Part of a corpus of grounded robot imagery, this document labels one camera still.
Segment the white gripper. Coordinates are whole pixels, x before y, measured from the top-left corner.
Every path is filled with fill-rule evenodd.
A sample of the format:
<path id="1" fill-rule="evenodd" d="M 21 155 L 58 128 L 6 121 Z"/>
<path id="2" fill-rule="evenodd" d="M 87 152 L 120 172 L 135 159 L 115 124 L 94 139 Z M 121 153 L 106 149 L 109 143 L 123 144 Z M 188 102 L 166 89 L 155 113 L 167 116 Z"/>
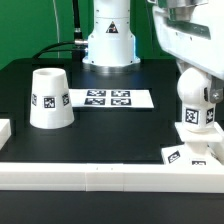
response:
<path id="1" fill-rule="evenodd" d="M 151 0 L 163 51 L 213 76 L 204 99 L 224 100 L 224 0 Z"/>

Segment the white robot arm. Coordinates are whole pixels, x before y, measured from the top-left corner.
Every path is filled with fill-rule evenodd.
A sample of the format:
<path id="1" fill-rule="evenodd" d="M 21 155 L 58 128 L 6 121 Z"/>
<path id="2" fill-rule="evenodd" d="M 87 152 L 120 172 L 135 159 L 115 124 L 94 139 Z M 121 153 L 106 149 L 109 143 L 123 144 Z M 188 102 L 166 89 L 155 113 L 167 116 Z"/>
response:
<path id="1" fill-rule="evenodd" d="M 180 70 L 196 67 L 212 77 L 208 100 L 224 99 L 224 0 L 146 0 L 158 42 Z M 130 0 L 93 0 L 94 28 L 87 39 L 90 68 L 108 70 L 137 64 L 130 31 Z"/>

